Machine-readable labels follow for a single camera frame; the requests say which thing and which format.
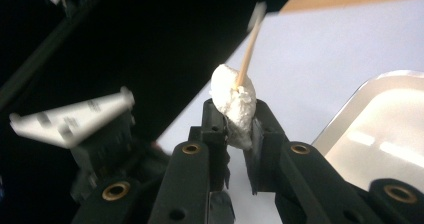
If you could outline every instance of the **white paper sheet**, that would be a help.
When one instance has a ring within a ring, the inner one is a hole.
[[[424,0],[268,15],[248,75],[290,140],[312,143],[368,79],[394,70],[424,71]],[[245,40],[227,64],[238,68]],[[158,139],[163,149],[201,125],[209,84]],[[229,147],[236,223],[281,223],[273,194],[251,196],[244,158]]]

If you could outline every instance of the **crumpled white material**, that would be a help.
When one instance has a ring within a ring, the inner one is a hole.
[[[211,79],[212,101],[219,112],[228,117],[227,144],[248,150],[252,147],[252,118],[256,111],[256,92],[246,76],[243,86],[234,90],[238,71],[225,64],[219,65]]]

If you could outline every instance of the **wooden skewer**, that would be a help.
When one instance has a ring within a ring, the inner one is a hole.
[[[250,40],[249,40],[249,44],[247,46],[246,53],[244,54],[243,61],[241,63],[241,69],[240,69],[240,72],[237,76],[237,81],[236,81],[236,83],[234,84],[234,87],[233,87],[233,89],[235,91],[238,91],[239,86],[243,86],[244,79],[245,79],[246,74],[247,74],[247,69],[249,68],[250,59],[252,58],[253,46],[255,45],[256,38],[258,37],[260,25],[261,25],[261,20],[260,20],[260,18],[258,18],[258,19],[256,19],[255,26],[253,27],[253,30],[252,30],[252,33],[251,33],[251,36],[250,36]]]

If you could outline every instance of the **black plastic part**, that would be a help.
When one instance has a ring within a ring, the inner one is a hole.
[[[97,186],[97,179],[93,179],[93,173],[79,170],[71,188],[71,196],[74,201],[82,203],[86,200]]]
[[[225,191],[211,192],[208,224],[233,224],[235,220],[231,198]]]
[[[174,149],[149,223],[207,223],[208,199],[208,147],[183,142]]]
[[[252,149],[244,151],[252,193],[276,192],[278,188],[275,177],[280,149],[289,139],[271,109],[261,100],[256,103],[252,142]]]
[[[127,223],[147,223],[153,210],[160,185],[164,175],[158,176],[142,184],[142,192],[138,198],[137,205]]]
[[[284,224],[306,223],[306,214],[302,207],[280,193],[275,194],[275,206]]]
[[[106,188],[119,182],[129,184],[128,193],[117,200],[105,200],[102,195]],[[105,181],[101,186],[96,188],[92,195],[84,202],[84,205],[80,207],[72,223],[127,223],[141,191],[142,187],[140,183],[132,178],[113,178]]]
[[[306,223],[383,223],[313,146],[283,145],[279,168],[306,214]]]
[[[225,122],[225,117],[216,109],[212,99],[209,99],[203,103],[202,126],[190,129],[189,141],[203,142],[209,148],[211,191],[221,191],[224,183],[228,187],[230,178]]]
[[[424,194],[413,186],[394,179],[371,183],[371,207],[387,223],[424,222]]]
[[[126,111],[105,127],[71,149],[78,166],[88,172],[110,172],[129,157],[131,146],[131,113]]]

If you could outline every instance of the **brass screw hole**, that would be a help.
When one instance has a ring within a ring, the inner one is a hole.
[[[405,187],[398,185],[386,185],[384,191],[389,197],[403,203],[414,204],[417,202],[417,196]]]
[[[294,153],[301,154],[301,155],[306,155],[309,152],[311,152],[309,147],[300,145],[300,144],[292,145],[290,148]]]
[[[128,182],[117,182],[108,186],[102,193],[106,201],[116,201],[128,194],[130,184]]]
[[[196,154],[200,151],[200,146],[198,144],[188,144],[183,146],[183,152],[188,155]]]

